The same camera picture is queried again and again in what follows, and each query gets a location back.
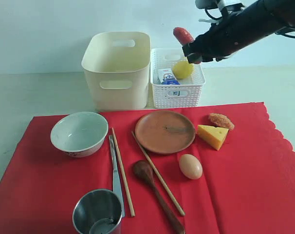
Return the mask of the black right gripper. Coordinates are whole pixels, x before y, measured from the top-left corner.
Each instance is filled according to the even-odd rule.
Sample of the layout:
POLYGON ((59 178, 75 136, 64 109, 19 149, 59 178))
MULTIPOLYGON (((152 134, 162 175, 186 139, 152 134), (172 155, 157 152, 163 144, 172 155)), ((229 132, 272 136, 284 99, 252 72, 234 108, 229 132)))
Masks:
POLYGON ((259 19, 245 9, 223 17, 218 24, 196 37, 194 42, 182 46, 188 63, 200 64, 225 57, 259 40, 259 19))

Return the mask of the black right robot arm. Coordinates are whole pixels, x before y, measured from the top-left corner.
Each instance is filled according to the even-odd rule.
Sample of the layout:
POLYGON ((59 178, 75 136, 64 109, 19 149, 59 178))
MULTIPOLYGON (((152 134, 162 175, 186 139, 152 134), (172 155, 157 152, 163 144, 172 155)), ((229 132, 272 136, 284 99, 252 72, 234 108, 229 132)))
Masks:
POLYGON ((198 0, 196 6, 218 9, 221 17, 182 46, 189 63, 221 61, 271 34, 295 32, 295 0, 258 0, 248 7, 239 0, 198 0))

